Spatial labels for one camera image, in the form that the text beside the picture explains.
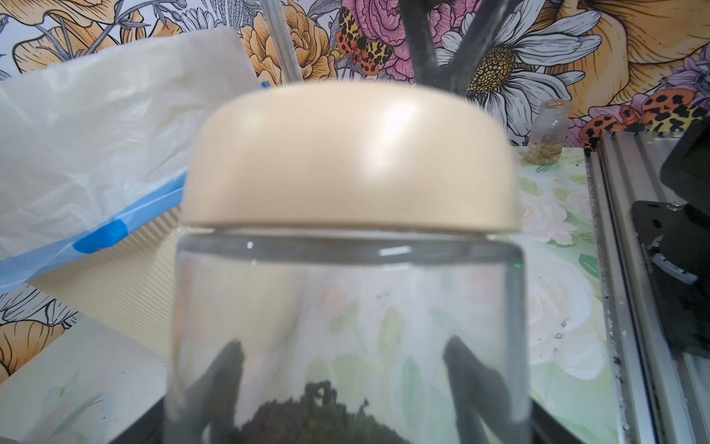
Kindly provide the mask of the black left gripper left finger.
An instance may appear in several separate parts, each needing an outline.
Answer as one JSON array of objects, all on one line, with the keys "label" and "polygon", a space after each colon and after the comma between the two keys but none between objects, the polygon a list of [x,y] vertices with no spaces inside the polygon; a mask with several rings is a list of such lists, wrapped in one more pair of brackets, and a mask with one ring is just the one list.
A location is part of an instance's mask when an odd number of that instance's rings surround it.
[{"label": "black left gripper left finger", "polygon": [[235,425],[245,354],[237,340],[216,355],[188,387],[172,376],[166,394],[167,443],[235,443]]}]

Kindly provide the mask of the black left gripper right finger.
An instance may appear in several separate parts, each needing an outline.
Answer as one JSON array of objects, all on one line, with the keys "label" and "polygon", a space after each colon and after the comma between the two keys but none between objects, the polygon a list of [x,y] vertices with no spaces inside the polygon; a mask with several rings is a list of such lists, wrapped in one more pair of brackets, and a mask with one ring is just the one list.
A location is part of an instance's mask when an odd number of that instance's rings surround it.
[{"label": "black left gripper right finger", "polygon": [[527,391],[512,390],[458,336],[446,343],[443,360],[461,443],[527,442]]}]

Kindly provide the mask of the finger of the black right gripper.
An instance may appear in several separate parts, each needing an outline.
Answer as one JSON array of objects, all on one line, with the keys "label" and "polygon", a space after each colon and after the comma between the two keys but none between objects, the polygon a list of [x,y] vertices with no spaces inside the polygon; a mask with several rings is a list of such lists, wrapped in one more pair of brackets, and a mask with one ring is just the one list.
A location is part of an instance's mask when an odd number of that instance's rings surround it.
[{"label": "finger of the black right gripper", "polygon": [[494,40],[509,14],[508,0],[486,0],[481,3],[453,59],[444,70],[445,74],[449,74],[447,91],[453,94],[467,93],[473,76],[487,52],[493,47]]},{"label": "finger of the black right gripper", "polygon": [[436,0],[402,0],[399,2],[414,78],[417,83],[434,88],[439,87],[439,68],[429,13],[441,4],[442,1]]}]

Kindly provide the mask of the beige jar lid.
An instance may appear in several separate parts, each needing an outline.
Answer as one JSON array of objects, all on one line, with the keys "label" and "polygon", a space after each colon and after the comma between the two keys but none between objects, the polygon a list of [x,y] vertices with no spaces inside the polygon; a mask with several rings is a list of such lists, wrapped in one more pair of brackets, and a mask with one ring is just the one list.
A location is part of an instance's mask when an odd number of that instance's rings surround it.
[{"label": "beige jar lid", "polygon": [[504,129],[454,94],[381,81],[236,98],[190,150],[182,221],[494,234],[521,230]]}]

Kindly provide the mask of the glass jar with tea leaves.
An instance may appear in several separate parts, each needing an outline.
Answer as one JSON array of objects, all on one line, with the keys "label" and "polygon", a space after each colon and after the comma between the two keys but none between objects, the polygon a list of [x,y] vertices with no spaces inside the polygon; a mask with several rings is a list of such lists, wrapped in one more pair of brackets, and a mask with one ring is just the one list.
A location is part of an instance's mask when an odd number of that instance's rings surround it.
[{"label": "glass jar with tea leaves", "polygon": [[168,378],[188,387],[240,342],[235,443],[461,443],[452,336],[527,391],[532,441],[512,233],[185,227]]}]

